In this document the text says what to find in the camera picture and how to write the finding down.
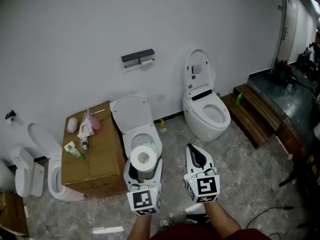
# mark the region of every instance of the brown cardboard box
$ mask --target brown cardboard box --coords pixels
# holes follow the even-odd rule
[[[20,196],[0,192],[0,226],[17,236],[29,236],[24,202]]]
[[[88,149],[84,151],[77,137],[79,127],[85,111],[81,111],[66,119],[63,146],[73,141],[78,151],[84,154],[85,159],[79,161],[76,157],[62,151],[61,182],[67,188],[84,193],[90,197],[106,198],[128,191],[123,178],[126,164],[125,152],[122,145],[122,136],[119,134],[110,111],[110,102],[107,101],[89,109],[90,113],[105,110],[94,114],[102,127],[94,131],[88,138]],[[69,118],[78,119],[78,129],[75,133],[67,132]]]

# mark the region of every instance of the white door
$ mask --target white door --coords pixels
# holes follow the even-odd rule
[[[291,54],[296,35],[298,13],[297,6],[297,0],[286,0],[284,26],[279,52],[277,55],[277,59],[279,61],[288,61]]]

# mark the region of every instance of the black cable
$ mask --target black cable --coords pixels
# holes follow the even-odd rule
[[[265,212],[267,212],[267,211],[269,211],[269,210],[272,210],[272,209],[293,210],[293,209],[295,209],[295,208],[300,208],[300,207],[304,207],[304,205],[296,206],[296,207],[294,207],[294,206],[292,206],[292,205],[290,205],[290,206],[284,206],[284,207],[277,207],[277,206],[275,206],[275,207],[270,207],[270,208],[264,210],[263,212],[259,213],[259,214],[258,214],[256,217],[254,217],[252,220],[250,220],[250,222],[249,222],[248,225],[245,227],[245,229],[247,230],[248,227],[249,227],[249,225],[251,224],[251,222],[253,222],[253,221],[256,220],[260,215],[264,214]]]
[[[268,235],[268,238],[274,235],[278,235],[279,239],[281,240],[281,235],[278,232]]]

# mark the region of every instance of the red shirt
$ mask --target red shirt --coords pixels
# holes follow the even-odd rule
[[[199,224],[181,224],[151,237],[151,240],[218,240],[215,232]],[[256,229],[238,230],[226,240],[270,240]]]

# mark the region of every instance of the black baseboard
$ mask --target black baseboard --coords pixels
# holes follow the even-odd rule
[[[269,73],[270,71],[271,71],[271,67],[268,68],[268,69],[265,69],[265,70],[256,72],[256,73],[252,73],[252,74],[249,75],[249,79],[250,79],[250,78],[257,77],[257,76],[261,76],[261,75],[264,75],[264,74],[267,74],[267,73]]]
[[[175,117],[182,116],[183,114],[184,114],[184,112],[180,111],[180,112],[177,112],[177,113],[174,113],[174,114],[167,115],[167,116],[163,117],[162,119],[164,121],[167,121],[167,120],[173,119]],[[157,120],[154,120],[153,122],[156,125],[156,124],[159,124],[161,121],[160,121],[160,119],[157,119]],[[39,161],[42,161],[42,160],[45,160],[45,159],[48,159],[48,158],[46,156],[40,156],[40,157],[35,158],[34,162],[39,162]],[[13,164],[13,165],[9,165],[8,168],[10,170],[12,170],[12,169],[16,169],[17,166],[15,164]]]

